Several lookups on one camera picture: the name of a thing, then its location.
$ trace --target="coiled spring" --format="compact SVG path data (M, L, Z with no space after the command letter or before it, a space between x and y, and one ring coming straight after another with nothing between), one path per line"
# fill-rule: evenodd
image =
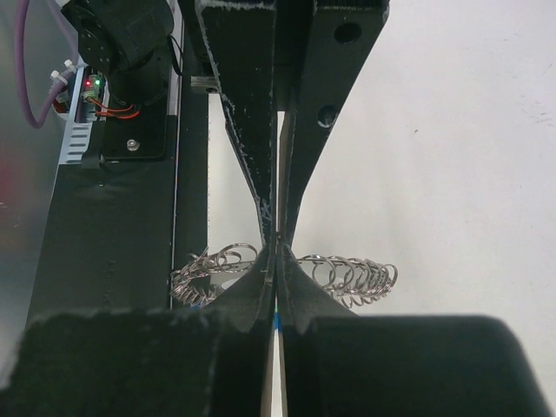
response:
M225 274L240 274L251 268L254 261L244 261L239 249L257 250L247 243L234 243L220 252L209 255L205 249L200 255L191 255L193 261L171 275L171 295L190 307L204 307L224 292L219 284L210 284L208 290L198 288L198 278ZM398 280L394 265L381 265L369 259L341 256L308 255L297 260L313 281L346 308L372 304L387 296Z

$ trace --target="white wall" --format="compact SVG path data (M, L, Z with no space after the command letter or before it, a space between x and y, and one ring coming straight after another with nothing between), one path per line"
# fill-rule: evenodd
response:
M398 266L394 292L358 314L501 318L556 409L554 16L551 0L392 0L294 249ZM211 102L211 248L259 243Z

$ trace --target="mounting hole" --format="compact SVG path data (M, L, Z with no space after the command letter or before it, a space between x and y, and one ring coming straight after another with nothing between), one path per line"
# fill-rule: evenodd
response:
M324 106L319 110L319 126L329 129L334 126L336 118L338 117L338 110L334 106Z
M342 45L357 41L361 37L361 26L357 23L344 23L336 28L334 39Z

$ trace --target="purple cable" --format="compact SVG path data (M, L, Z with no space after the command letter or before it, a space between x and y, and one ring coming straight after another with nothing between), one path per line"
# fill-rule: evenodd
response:
M40 129L46 122L46 117L49 114L50 106L56 100L56 97L60 94L65 84L59 80L54 81L50 93L40 110L39 117L38 119L36 119L35 116L33 115L33 110L31 109L29 103L29 95L27 92L27 76L25 75L25 57L24 57L25 21L27 19L29 4L30 4L30 0L19 0L19 3L17 4L16 24L14 29L14 39L15 39L14 63L16 66L17 95L19 96L19 102L21 104L23 115L25 116L25 120L27 120L27 122L31 127L35 129ZM64 29L65 32L69 34L67 28L64 27ZM68 77L73 76L73 72L68 69L62 74L62 76L68 79Z

